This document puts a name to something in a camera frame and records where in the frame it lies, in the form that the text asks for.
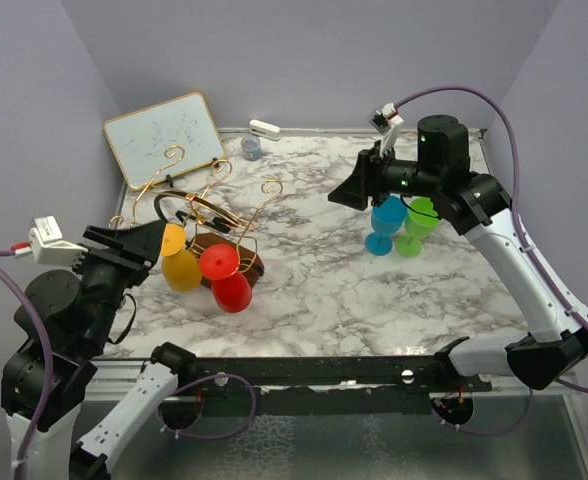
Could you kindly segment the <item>blue plastic wine glass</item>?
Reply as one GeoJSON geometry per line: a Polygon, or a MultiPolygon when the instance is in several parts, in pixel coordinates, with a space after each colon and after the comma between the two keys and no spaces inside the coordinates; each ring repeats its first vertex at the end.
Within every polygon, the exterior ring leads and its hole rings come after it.
{"type": "Polygon", "coordinates": [[[407,208],[399,197],[390,196],[371,212],[372,232],[365,239],[366,250],[375,256],[385,256],[392,250],[392,237],[400,230],[407,208]]]}

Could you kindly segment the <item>green plastic wine glass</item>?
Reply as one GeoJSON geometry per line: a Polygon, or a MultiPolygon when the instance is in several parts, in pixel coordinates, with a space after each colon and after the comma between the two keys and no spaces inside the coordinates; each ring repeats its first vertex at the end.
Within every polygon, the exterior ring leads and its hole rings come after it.
{"type": "Polygon", "coordinates": [[[394,241],[396,251],[407,258],[419,256],[423,250],[423,240],[436,229],[439,222],[432,201],[427,197],[415,198],[409,204],[404,232],[394,241]]]}

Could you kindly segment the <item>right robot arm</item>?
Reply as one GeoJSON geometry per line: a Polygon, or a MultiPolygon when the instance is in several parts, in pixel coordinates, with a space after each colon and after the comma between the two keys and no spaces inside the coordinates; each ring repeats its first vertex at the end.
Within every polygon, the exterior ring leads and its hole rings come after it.
{"type": "Polygon", "coordinates": [[[382,134],[359,152],[350,176],[329,201],[363,211],[380,206],[392,194],[428,198],[494,269],[518,305],[528,326],[520,340],[457,340],[440,350],[433,367],[435,383],[455,391],[470,376],[518,378],[543,390],[588,356],[588,307],[571,295],[547,261],[519,238],[513,202],[500,182],[470,167],[468,130],[449,115],[418,123],[417,158],[396,158],[394,143],[402,124],[392,108],[374,112],[371,124],[382,134]]]}

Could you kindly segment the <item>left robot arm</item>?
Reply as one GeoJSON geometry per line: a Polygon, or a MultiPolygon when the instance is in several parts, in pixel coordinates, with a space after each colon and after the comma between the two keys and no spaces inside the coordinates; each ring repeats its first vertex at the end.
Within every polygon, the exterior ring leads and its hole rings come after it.
{"type": "Polygon", "coordinates": [[[112,341],[125,294],[156,264],[166,228],[162,220],[121,230],[89,226],[83,236],[90,243],[82,245],[64,240],[54,217],[35,219],[29,250],[50,269],[16,291],[14,320],[28,339],[6,363],[1,383],[16,478],[111,478],[151,413],[194,385],[194,354],[166,342],[112,411],[72,439],[97,372],[93,361],[112,341]]]}

